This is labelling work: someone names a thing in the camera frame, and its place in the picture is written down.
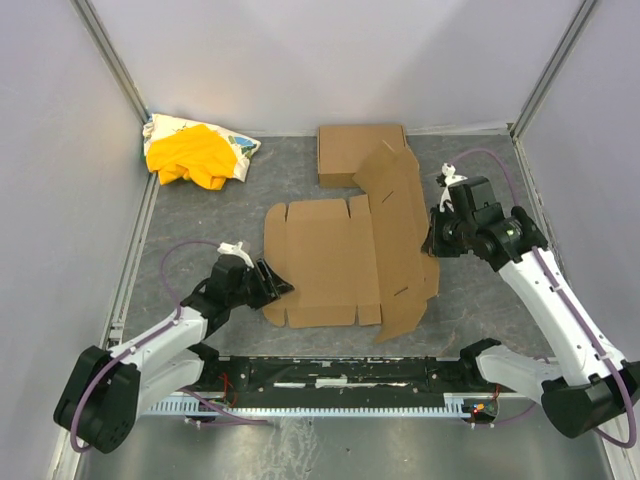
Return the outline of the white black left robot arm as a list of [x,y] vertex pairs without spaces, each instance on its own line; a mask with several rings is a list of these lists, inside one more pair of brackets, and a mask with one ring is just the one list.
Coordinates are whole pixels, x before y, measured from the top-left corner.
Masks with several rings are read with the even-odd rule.
[[263,259],[220,255],[164,320],[112,349],[92,345],[80,353],[54,422],[68,431],[76,453],[114,451],[149,407],[199,380],[209,356],[203,342],[233,309],[259,310],[294,289]]

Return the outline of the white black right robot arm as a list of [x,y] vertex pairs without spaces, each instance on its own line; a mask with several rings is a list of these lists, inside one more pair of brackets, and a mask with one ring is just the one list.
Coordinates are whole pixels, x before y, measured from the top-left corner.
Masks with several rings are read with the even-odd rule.
[[506,215],[483,176],[447,171],[437,182],[443,192],[430,211],[424,252],[435,258],[471,253],[486,261],[523,302],[555,355],[547,364],[486,339],[461,353],[472,374],[540,405],[568,438],[595,431],[620,448],[634,447],[639,364],[587,313],[542,231],[520,206]]

